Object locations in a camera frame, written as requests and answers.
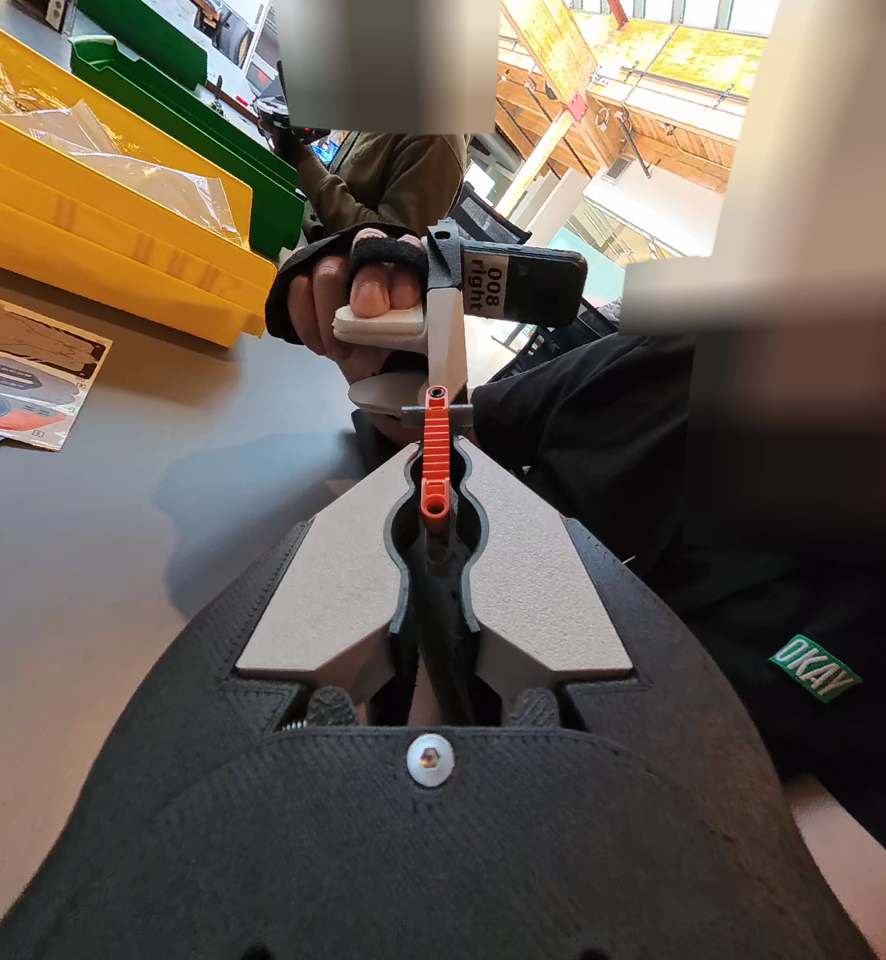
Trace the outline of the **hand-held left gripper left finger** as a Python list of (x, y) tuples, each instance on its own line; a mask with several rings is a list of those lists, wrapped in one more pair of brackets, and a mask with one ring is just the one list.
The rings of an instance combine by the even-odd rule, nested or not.
[(236, 662), (244, 676), (370, 699), (393, 676), (387, 632), (401, 572), (386, 522), (410, 491), (410, 444), (313, 518)]

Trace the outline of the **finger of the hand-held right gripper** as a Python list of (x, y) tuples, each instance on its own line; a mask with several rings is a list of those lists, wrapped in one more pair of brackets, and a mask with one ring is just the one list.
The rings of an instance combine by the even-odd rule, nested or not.
[(350, 386), (348, 397), (367, 414), (398, 419), (404, 408), (425, 405), (426, 389), (422, 370), (397, 370), (358, 380)]
[(464, 304), (458, 289), (430, 289), (426, 294), (427, 385), (447, 390), (449, 404), (465, 403), (468, 361)]

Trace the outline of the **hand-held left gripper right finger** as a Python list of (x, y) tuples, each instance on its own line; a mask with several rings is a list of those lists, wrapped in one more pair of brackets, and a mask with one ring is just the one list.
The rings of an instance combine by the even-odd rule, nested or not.
[(528, 688), (627, 678), (632, 661), (562, 515), (466, 439), (459, 446), (484, 515), (469, 571), (476, 674), (505, 704)]

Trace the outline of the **grey bushing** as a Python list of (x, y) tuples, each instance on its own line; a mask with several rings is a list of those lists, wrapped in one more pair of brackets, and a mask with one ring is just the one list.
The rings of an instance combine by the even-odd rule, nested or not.
[(448, 407), (408, 406), (401, 410), (401, 426), (407, 430), (424, 431), (425, 427), (446, 423), (449, 431), (466, 435), (473, 426), (473, 405), (457, 404)]

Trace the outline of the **orange toothed rack piece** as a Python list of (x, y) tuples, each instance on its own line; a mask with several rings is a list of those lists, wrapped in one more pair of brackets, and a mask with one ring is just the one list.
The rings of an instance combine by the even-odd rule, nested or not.
[(434, 535), (449, 527), (451, 484), (449, 394), (434, 386), (425, 393), (423, 475), (420, 510), (425, 529)]

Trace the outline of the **grey desk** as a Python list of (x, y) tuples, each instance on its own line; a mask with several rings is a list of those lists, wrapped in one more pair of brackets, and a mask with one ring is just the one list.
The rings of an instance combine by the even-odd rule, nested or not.
[(0, 918), (185, 622), (363, 475), (348, 384), (268, 336), (222, 349), (0, 270), (112, 340), (59, 452), (0, 444)]

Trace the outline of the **person's right hand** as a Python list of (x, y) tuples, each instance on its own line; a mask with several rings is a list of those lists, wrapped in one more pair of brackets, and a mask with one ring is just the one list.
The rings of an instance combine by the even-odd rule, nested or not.
[(389, 351), (371, 345), (346, 343), (333, 332), (335, 313), (350, 306), (358, 318), (372, 319), (397, 309), (410, 309), (422, 300), (417, 275), (407, 267), (375, 263), (363, 267), (348, 281), (348, 256), (329, 255), (315, 264), (311, 274), (293, 279), (287, 308), (301, 342), (340, 369), (349, 384), (375, 377)]

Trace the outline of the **black mesh office chair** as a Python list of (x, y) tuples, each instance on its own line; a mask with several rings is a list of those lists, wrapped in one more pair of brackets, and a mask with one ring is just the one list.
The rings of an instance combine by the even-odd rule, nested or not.
[(449, 218), (457, 223), (460, 235), (467, 240), (524, 245), (532, 236), (530, 231), (498, 214), (467, 181), (462, 184), (460, 194), (449, 211)]

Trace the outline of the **long green plastic bin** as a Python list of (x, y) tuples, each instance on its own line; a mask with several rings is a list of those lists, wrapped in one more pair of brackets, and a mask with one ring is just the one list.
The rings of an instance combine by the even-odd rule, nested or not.
[(85, 35), (70, 45), (75, 76), (252, 188), (253, 250), (276, 260), (297, 246), (305, 201), (294, 168), (114, 38)]

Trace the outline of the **yellow plastic bin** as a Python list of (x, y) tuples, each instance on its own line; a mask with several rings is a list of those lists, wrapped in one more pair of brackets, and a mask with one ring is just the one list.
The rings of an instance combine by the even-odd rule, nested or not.
[[(250, 186), (0, 29), (17, 91), (83, 101), (138, 157), (219, 178), (248, 238)], [(276, 264), (0, 119), (0, 268), (230, 347), (265, 330)]]

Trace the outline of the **clear plastic bags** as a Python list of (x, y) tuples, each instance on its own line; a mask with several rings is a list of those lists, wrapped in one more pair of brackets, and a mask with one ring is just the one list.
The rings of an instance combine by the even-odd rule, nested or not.
[(1, 62), (0, 120), (235, 245), (248, 246), (219, 178), (144, 159), (135, 147), (124, 150), (129, 143), (106, 128), (84, 100), (67, 107), (40, 88), (17, 89)]

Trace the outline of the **sticker sheet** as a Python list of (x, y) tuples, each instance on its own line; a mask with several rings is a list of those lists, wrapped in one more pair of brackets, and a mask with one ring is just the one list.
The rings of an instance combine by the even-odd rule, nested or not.
[(61, 450), (112, 345), (0, 299), (0, 439)]

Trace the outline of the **short green plastic bin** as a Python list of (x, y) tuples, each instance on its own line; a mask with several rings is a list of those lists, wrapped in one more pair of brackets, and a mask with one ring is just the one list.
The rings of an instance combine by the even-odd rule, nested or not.
[(188, 89), (208, 81), (204, 49), (142, 1), (78, 1), (78, 9), (107, 34)]

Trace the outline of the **dark cube box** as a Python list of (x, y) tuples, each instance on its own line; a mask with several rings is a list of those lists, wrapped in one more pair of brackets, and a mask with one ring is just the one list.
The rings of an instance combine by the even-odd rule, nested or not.
[(74, 25), (77, 1), (13, 1), (26, 13), (58, 34), (69, 35)]

